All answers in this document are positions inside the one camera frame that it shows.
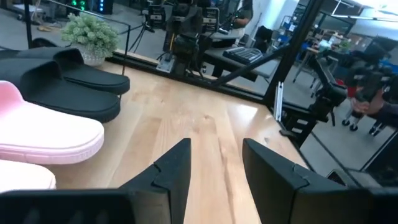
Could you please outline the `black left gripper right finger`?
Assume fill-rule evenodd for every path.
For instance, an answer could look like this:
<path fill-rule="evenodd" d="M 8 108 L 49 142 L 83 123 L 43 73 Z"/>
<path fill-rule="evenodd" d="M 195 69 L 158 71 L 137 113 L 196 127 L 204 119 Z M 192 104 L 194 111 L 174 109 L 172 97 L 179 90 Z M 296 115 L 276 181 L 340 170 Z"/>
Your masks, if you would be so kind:
<path fill-rule="evenodd" d="M 370 224 L 369 194 L 296 164 L 253 139 L 243 163 L 262 224 Z"/>

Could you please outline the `black keyboard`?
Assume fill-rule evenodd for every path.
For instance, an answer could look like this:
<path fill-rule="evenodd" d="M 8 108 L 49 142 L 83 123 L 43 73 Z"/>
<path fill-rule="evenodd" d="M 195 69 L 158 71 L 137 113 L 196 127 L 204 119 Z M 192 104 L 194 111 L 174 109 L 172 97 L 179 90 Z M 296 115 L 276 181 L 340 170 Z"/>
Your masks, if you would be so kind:
<path fill-rule="evenodd" d="M 235 62 L 247 65 L 261 58 L 263 53 L 256 48 L 235 47 L 225 50 L 223 56 Z"/>

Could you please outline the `black foam slide sandal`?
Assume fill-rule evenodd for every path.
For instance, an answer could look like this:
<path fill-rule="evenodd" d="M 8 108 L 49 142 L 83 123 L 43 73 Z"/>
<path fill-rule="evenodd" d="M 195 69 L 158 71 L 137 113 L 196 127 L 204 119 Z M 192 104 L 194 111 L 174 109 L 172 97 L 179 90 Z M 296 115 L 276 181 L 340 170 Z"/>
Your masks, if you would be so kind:
<path fill-rule="evenodd" d="M 0 81 L 12 83 L 29 103 L 100 123 L 112 121 L 121 111 L 117 95 L 66 81 L 54 60 L 2 59 Z"/>
<path fill-rule="evenodd" d="M 37 47 L 28 50 L 0 50 L 0 59 L 49 59 L 58 63 L 62 77 L 91 89 L 122 95 L 130 89 L 130 79 L 105 72 L 84 63 L 80 51 L 73 47 Z"/>

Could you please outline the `dark grey desk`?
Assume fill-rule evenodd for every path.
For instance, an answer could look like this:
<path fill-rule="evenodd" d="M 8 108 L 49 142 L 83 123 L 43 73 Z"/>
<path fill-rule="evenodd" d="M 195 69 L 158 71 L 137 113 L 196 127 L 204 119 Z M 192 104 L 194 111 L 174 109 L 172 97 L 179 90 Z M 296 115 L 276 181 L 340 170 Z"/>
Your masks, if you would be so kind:
<path fill-rule="evenodd" d="M 215 72 L 212 73 L 213 76 L 219 77 L 223 70 L 228 72 L 233 72 L 238 70 L 241 67 L 244 67 L 244 64 L 239 62 L 235 62 L 234 60 L 230 60 L 223 56 L 223 52 L 225 49 L 208 49 L 205 51 L 203 55 L 203 61 L 215 66 Z M 257 76 L 261 76 L 264 78 L 269 78 L 273 75 L 273 71 L 278 65 L 277 60 L 272 60 L 267 62 L 252 71 L 248 72 L 246 75 L 243 75 L 243 78 L 246 78 L 250 81 L 255 81 Z"/>

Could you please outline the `green plant in white pot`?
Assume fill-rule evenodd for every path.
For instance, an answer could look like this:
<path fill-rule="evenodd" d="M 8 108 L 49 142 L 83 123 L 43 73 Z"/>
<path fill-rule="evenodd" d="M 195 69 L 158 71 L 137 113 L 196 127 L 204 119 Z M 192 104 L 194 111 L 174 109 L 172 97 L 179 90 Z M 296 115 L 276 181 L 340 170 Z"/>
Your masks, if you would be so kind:
<path fill-rule="evenodd" d="M 69 21 L 61 30 L 61 38 L 76 47 L 84 63 L 92 67 L 103 64 L 118 47 L 119 37 L 116 29 L 99 17 L 90 14 L 68 15 Z"/>

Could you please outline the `person's hand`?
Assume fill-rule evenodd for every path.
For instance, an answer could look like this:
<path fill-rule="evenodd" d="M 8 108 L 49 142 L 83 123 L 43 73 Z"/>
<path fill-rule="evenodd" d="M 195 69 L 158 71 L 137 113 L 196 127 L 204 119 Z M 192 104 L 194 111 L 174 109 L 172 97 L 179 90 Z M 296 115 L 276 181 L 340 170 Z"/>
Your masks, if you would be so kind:
<path fill-rule="evenodd" d="M 374 108 L 373 108 L 373 101 L 359 101 L 355 97 L 351 99 L 351 106 L 353 107 L 353 110 L 355 112 L 361 113 L 361 114 L 373 114 L 374 113 Z"/>

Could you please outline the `person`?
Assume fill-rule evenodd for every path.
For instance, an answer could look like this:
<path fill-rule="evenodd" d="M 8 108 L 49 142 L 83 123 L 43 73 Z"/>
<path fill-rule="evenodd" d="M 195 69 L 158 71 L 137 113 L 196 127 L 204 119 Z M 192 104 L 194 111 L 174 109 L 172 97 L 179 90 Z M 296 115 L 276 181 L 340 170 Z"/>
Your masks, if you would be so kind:
<path fill-rule="evenodd" d="M 252 0 L 243 0 L 240 11 L 232 20 L 232 33 L 240 39 L 244 36 L 246 26 L 250 23 L 253 17 L 253 3 Z"/>

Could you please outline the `person's forearm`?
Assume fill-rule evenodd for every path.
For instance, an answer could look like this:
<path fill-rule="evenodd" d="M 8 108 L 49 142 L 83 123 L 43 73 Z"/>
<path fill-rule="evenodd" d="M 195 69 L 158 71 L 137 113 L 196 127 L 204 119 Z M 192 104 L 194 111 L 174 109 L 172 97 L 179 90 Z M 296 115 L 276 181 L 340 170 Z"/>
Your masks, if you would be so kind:
<path fill-rule="evenodd" d="M 385 102 L 373 116 L 387 126 L 398 129 L 398 104 Z"/>

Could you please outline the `pink foam slide sandal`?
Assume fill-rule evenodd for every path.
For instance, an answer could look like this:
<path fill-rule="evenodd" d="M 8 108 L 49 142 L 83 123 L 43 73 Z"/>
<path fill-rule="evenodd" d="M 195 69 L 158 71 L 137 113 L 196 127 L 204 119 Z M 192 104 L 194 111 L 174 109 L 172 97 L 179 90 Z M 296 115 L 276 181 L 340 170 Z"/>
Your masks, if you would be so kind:
<path fill-rule="evenodd" d="M 29 103 L 14 84 L 0 81 L 0 159 L 75 164 L 94 156 L 103 142 L 100 122 Z"/>
<path fill-rule="evenodd" d="M 0 160 L 0 194 L 12 190 L 56 189 L 55 175 L 45 167 Z"/>

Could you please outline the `black caster chair base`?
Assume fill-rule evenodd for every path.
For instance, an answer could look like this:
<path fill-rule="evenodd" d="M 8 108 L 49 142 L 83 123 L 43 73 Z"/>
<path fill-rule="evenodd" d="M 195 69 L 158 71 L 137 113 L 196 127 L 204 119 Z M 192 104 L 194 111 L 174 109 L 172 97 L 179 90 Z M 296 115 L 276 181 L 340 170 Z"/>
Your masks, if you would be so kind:
<path fill-rule="evenodd" d="M 349 110 L 346 118 L 341 122 L 341 124 L 343 126 L 348 126 L 350 131 L 357 131 L 358 123 L 362 118 L 364 118 L 363 114 L 355 112 L 354 110 Z M 381 131 L 385 129 L 385 127 L 386 125 L 383 122 L 377 120 L 368 131 L 368 134 L 372 136 L 377 136 Z"/>

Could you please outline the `silver aluminium bracket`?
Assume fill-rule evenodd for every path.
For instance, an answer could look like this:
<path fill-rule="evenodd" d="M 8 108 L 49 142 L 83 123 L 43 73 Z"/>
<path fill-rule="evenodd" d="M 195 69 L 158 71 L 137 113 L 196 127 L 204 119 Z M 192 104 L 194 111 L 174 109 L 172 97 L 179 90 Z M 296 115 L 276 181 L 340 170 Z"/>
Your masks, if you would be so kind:
<path fill-rule="evenodd" d="M 275 89 L 275 98 L 274 98 L 274 118 L 278 122 L 282 120 L 283 91 L 284 91 L 284 83 L 278 82 Z"/>

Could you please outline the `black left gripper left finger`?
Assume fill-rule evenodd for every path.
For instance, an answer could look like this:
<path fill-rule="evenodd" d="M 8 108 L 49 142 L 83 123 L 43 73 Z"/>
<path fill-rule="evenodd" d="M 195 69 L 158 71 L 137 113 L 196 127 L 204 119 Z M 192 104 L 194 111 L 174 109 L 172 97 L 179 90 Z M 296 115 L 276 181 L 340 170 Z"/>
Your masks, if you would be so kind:
<path fill-rule="evenodd" d="M 183 224 L 191 178 L 191 139 L 184 138 L 120 186 L 127 190 L 133 224 Z"/>

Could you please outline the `black tripod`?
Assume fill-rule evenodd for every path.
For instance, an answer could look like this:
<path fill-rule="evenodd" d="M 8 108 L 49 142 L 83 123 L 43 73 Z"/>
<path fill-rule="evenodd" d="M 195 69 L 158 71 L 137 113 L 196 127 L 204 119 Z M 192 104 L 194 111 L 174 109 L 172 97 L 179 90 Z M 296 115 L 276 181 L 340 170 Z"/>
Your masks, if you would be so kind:
<path fill-rule="evenodd" d="M 141 29 L 141 30 L 140 30 L 140 33 L 138 34 L 138 36 L 136 37 L 136 39 L 134 40 L 134 42 L 133 42 L 133 43 L 130 45 L 130 47 L 128 48 L 128 50 L 127 50 L 128 52 L 130 52 L 134 47 L 135 47 L 134 52 L 136 52 L 136 50 L 137 50 L 139 44 L 141 43 L 141 40 L 142 40 L 142 38 L 143 38 L 145 32 L 150 32 L 150 33 L 154 33 L 154 32 L 155 32 L 155 30 L 154 30 L 154 28 L 153 28 L 153 23 L 152 23 L 152 21 L 146 19 L 141 25 L 136 26 L 136 27 L 133 27 L 133 28 L 129 28 L 127 33 L 130 34 L 131 31 L 136 30 L 136 29 L 138 29 L 138 28 Z"/>

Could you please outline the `black computer tower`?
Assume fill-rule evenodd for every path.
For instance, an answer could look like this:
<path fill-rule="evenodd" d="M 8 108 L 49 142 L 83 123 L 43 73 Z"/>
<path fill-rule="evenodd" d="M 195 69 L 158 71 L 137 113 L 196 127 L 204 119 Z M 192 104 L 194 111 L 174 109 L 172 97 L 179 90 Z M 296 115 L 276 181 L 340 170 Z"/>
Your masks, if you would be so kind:
<path fill-rule="evenodd" d="M 114 0 L 91 0 L 93 10 L 99 14 L 111 15 L 113 13 Z"/>

